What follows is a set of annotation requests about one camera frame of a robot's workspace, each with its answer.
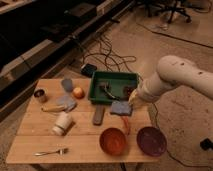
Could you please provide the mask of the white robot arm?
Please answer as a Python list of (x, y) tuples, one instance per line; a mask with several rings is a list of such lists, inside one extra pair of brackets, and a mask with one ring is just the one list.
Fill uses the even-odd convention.
[(154, 103), (164, 93), (181, 85), (191, 87), (213, 100), (213, 73), (199, 69), (188, 59), (167, 55), (158, 61), (155, 72), (138, 84), (128, 103), (134, 107)]

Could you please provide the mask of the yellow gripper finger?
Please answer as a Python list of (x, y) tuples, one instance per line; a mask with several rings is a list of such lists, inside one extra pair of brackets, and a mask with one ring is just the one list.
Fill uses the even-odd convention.
[(131, 94), (129, 96), (129, 100), (128, 100), (129, 105), (133, 105), (136, 96), (137, 96), (137, 90), (135, 89), (131, 92)]

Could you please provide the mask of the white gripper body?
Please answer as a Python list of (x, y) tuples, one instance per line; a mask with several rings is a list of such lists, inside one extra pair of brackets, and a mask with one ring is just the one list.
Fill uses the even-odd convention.
[(134, 108), (140, 108), (147, 103), (153, 103), (157, 100), (154, 95), (151, 95), (145, 86), (138, 86), (133, 91), (132, 105)]

